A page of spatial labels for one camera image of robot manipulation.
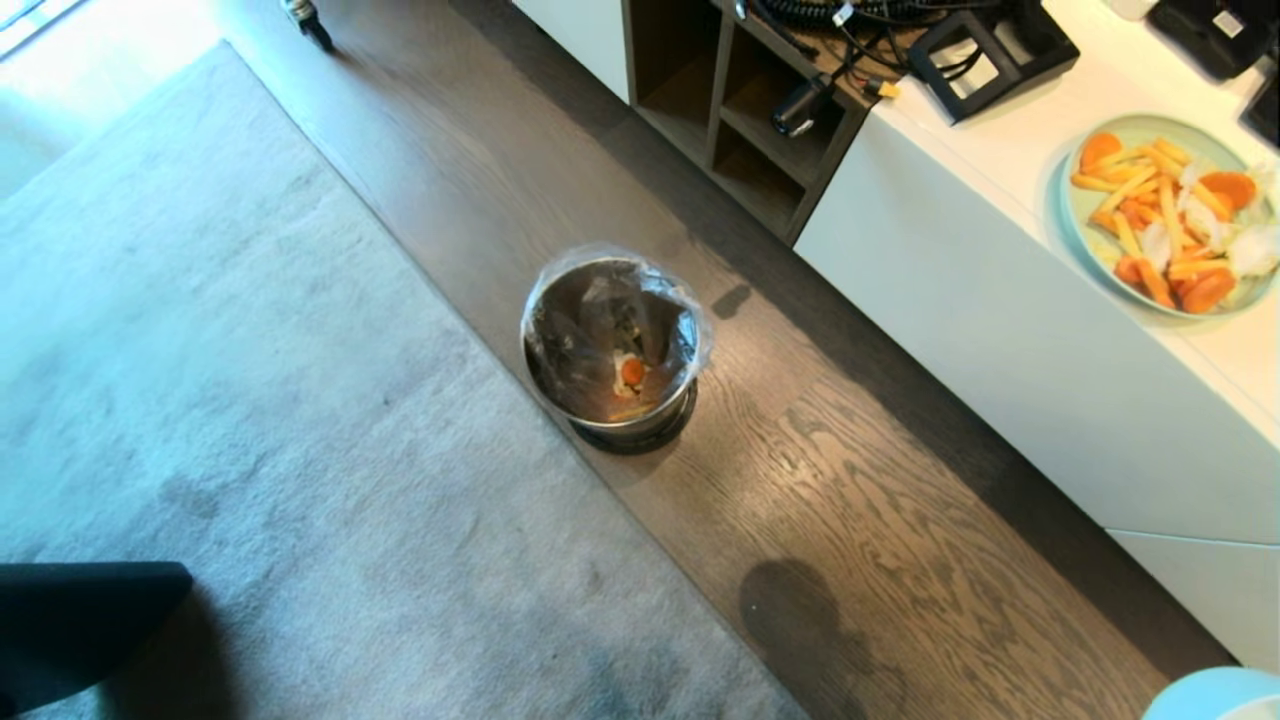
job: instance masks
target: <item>dark hardwood floor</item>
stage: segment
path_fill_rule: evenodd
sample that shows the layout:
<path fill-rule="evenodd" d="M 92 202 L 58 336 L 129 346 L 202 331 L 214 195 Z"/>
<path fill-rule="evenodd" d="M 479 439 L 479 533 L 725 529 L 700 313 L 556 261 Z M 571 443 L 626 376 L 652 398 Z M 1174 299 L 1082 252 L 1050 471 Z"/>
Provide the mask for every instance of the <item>dark hardwood floor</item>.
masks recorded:
<path fill-rule="evenodd" d="M 274 3 L 221 12 L 284 109 L 521 380 L 525 295 L 564 249 L 632 247 L 712 307 L 717 350 L 681 439 L 631 459 L 579 451 L 815 717 L 1132 719 L 1171 679 L 1231 662 L 508 3 L 320 9 L 339 56 Z"/>

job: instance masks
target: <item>carpet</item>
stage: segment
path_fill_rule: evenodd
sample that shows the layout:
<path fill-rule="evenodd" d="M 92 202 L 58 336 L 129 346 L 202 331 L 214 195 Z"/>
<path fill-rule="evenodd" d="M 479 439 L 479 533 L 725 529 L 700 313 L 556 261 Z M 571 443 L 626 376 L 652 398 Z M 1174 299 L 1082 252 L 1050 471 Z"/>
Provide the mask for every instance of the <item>carpet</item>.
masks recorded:
<path fill-rule="evenodd" d="M 29 717 L 803 717 L 228 46 L 0 238 L 0 562 L 197 583 Z"/>

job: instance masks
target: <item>plastic trash bag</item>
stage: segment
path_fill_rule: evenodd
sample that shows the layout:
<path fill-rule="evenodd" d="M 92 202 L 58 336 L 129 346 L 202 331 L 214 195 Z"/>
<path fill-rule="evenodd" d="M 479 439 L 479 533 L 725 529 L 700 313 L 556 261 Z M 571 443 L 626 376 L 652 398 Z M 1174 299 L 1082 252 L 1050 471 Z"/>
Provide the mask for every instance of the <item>plastic trash bag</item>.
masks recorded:
<path fill-rule="evenodd" d="M 644 419 L 707 366 L 712 327 L 692 290 L 634 252 L 579 247 L 543 268 L 520 324 L 543 398 L 596 424 Z M 643 380 L 635 379 L 643 364 Z"/>

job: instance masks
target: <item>trash can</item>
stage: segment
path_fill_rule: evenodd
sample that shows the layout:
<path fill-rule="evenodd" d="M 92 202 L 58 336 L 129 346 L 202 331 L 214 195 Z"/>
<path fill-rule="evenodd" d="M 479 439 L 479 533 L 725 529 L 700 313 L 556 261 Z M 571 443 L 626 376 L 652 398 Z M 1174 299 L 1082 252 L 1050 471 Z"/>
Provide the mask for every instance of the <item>trash can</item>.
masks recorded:
<path fill-rule="evenodd" d="M 611 246 L 575 250 L 543 269 L 521 319 L 540 400 L 596 448 L 657 450 L 698 398 L 712 329 L 692 290 Z"/>

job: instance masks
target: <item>plate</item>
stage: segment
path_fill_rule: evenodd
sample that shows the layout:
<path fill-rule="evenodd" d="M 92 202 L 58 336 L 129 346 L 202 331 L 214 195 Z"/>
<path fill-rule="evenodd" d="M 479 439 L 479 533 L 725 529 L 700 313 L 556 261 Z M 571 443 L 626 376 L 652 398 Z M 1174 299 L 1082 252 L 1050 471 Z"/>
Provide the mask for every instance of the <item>plate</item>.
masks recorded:
<path fill-rule="evenodd" d="M 1271 291 L 1275 284 L 1276 270 L 1271 270 L 1271 273 L 1266 275 L 1239 278 L 1239 284 L 1235 291 L 1233 291 L 1226 300 L 1220 302 L 1217 307 L 1201 315 L 1193 315 L 1190 313 L 1158 305 L 1146 295 L 1121 282 L 1120 278 L 1115 277 L 1112 273 L 1115 263 L 1108 263 L 1103 260 L 1103 258 L 1108 255 L 1119 258 L 1120 246 L 1110 234 L 1089 224 L 1089 215 L 1098 208 L 1098 205 L 1102 204 L 1102 201 L 1107 197 L 1107 193 L 1084 190 L 1071 184 L 1071 173 L 1080 167 L 1080 151 L 1084 146 L 1084 141 L 1100 132 L 1110 132 L 1120 138 L 1120 142 L 1123 142 L 1125 147 L 1147 145 L 1157 137 L 1164 137 L 1185 150 L 1192 155 L 1192 158 L 1202 158 L 1219 170 L 1243 172 L 1248 169 L 1248 165 L 1235 152 L 1228 150 L 1225 145 L 1215 140 L 1207 132 L 1184 122 L 1161 115 L 1123 115 L 1120 118 L 1107 120 L 1080 136 L 1075 143 L 1075 150 L 1071 152 L 1071 156 L 1068 158 L 1066 165 L 1059 174 L 1059 202 L 1061 204 L 1062 224 L 1065 225 L 1066 234 L 1080 245 L 1080 249 L 1083 250 L 1082 255 L 1087 256 L 1094 265 L 1097 265 L 1097 270 L 1100 270 L 1098 274 L 1105 277 L 1106 282 L 1116 292 L 1158 313 L 1176 315 L 1179 318 L 1203 320 L 1243 313 L 1256 305 L 1267 295 L 1267 292 Z M 1258 192 L 1265 191 L 1263 188 L 1258 188 Z M 1275 222 L 1275 209 L 1271 206 L 1270 200 L 1263 199 L 1263 202 L 1265 215 L 1267 218 L 1266 222 Z"/>

